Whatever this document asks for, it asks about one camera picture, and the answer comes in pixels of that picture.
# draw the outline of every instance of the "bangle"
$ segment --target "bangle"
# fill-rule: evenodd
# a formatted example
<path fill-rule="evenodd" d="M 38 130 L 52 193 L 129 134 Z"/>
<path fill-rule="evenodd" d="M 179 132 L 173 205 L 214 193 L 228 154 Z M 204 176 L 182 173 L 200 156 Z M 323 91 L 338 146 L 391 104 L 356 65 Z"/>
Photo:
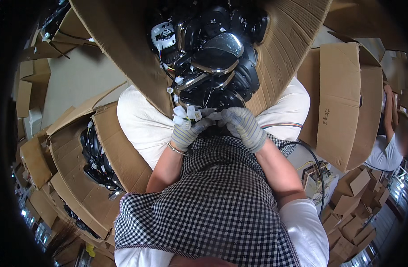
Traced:
<path fill-rule="evenodd" d="M 180 151 L 180 150 L 175 149 L 175 148 L 170 144 L 170 142 L 167 143 L 167 146 L 168 146 L 171 150 L 173 150 L 174 152 L 177 152 L 177 153 L 179 153 L 179 154 L 181 154 L 181 155 L 183 155 L 183 156 L 186 156 L 186 157 L 190 156 L 189 154 L 186 154 L 186 153 L 184 153 L 183 151 Z"/>

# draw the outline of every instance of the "black and white gingham apron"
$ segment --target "black and white gingham apron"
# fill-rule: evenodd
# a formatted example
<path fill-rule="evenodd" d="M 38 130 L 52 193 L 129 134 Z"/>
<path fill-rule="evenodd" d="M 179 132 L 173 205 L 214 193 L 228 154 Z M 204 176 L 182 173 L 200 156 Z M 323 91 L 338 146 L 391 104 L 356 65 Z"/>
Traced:
<path fill-rule="evenodd" d="M 278 147 L 288 142 L 268 136 Z M 145 247 L 238 266 L 300 266 L 255 155 L 230 136 L 198 138 L 191 148 L 178 182 L 160 193 L 122 198 L 116 250 Z"/>

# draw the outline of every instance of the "person in white shirt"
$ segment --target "person in white shirt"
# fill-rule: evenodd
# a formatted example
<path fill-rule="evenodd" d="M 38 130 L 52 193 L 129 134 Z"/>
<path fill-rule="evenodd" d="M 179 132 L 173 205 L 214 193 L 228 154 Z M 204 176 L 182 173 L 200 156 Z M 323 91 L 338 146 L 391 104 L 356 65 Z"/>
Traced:
<path fill-rule="evenodd" d="M 117 266 L 327 266 L 317 209 L 286 159 L 294 146 L 278 149 L 297 140 L 309 104 L 293 78 L 256 118 L 224 109 L 228 135 L 203 137 L 217 127 L 210 119 L 183 130 L 133 86 L 124 91 L 119 123 L 153 173 L 145 194 L 121 200 Z"/>
<path fill-rule="evenodd" d="M 372 152 L 363 165 L 382 171 L 393 171 L 408 156 L 408 122 L 399 124 L 394 94 L 389 85 L 384 86 L 387 95 L 384 115 L 381 118 L 383 135 L 376 136 Z"/>

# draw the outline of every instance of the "white sleeve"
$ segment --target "white sleeve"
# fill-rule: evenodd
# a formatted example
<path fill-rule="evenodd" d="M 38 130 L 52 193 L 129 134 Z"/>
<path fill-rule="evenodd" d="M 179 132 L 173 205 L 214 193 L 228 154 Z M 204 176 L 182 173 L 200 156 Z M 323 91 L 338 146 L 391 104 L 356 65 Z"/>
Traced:
<path fill-rule="evenodd" d="M 302 266 L 327 266 L 329 241 L 311 200 L 293 200 L 284 205 L 280 219 L 287 227 Z"/>
<path fill-rule="evenodd" d="M 158 249 L 118 249 L 114 253 L 117 267 L 167 267 L 174 254 Z"/>

